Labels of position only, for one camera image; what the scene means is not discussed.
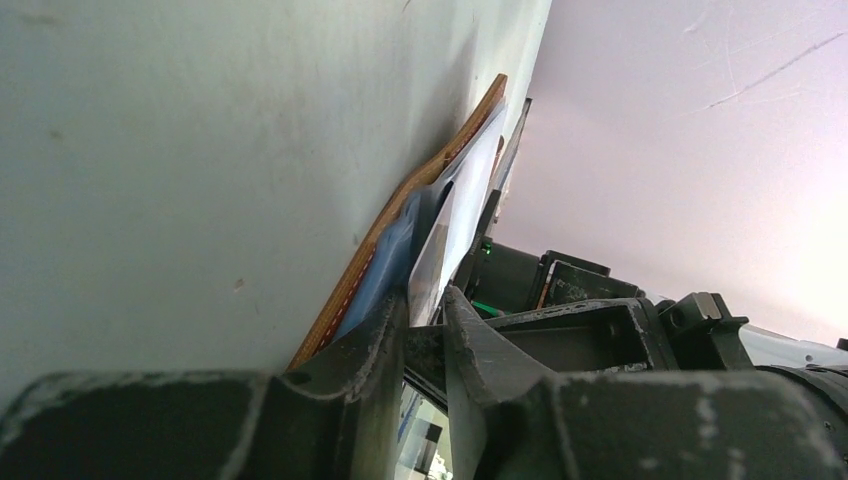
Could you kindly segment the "brown leather card holder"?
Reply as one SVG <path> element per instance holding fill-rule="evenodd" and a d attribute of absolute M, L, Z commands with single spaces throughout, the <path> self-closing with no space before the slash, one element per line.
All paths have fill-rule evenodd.
<path fill-rule="evenodd" d="M 413 191 L 435 182 L 438 176 L 454 163 L 460 151 L 482 129 L 484 121 L 492 115 L 497 103 L 504 98 L 507 82 L 506 74 L 497 74 L 458 133 L 436 155 L 416 168 L 399 184 L 358 246 L 308 334 L 292 357 L 288 370 L 296 369 L 330 343 L 370 266 L 380 235 L 400 216 L 404 203 Z"/>

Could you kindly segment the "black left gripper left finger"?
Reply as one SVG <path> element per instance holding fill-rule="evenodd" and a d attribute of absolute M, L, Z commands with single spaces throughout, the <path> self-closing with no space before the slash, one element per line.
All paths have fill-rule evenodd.
<path fill-rule="evenodd" d="M 300 367 L 62 372 L 1 419 L 5 479 L 388 479 L 408 307 L 388 294 Z"/>

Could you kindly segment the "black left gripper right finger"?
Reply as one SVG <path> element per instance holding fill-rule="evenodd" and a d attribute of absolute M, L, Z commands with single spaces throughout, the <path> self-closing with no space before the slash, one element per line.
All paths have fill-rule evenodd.
<path fill-rule="evenodd" d="M 458 479 L 843 479 L 845 366 L 554 371 L 444 295 Z"/>

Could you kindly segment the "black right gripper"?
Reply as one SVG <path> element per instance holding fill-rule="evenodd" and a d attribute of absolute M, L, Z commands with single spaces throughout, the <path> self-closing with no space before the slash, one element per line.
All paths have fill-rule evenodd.
<path fill-rule="evenodd" d="M 495 242 L 500 195 L 489 195 L 455 282 L 476 313 L 554 371 L 748 370 L 752 360 L 722 297 L 651 300 L 610 268 Z"/>

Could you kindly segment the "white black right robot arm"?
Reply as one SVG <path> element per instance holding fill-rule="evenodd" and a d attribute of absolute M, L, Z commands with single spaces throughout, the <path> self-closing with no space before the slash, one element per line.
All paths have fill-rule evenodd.
<path fill-rule="evenodd" d="M 755 328 L 730 313 L 717 294 L 692 293 L 680 301 L 650 299 L 637 286 L 614 279 L 609 268 L 547 251 L 540 257 L 497 244 L 489 236 L 500 193 L 487 200 L 458 282 L 486 318 L 554 308 L 581 308 L 582 323 L 561 326 L 572 344 L 554 339 L 555 327 L 538 327 L 527 343 L 555 366 L 586 370 L 591 363 L 645 363 L 634 333 L 647 335 L 666 363 L 684 370 L 752 366 L 819 368 L 844 366 L 847 343 L 828 347 Z"/>

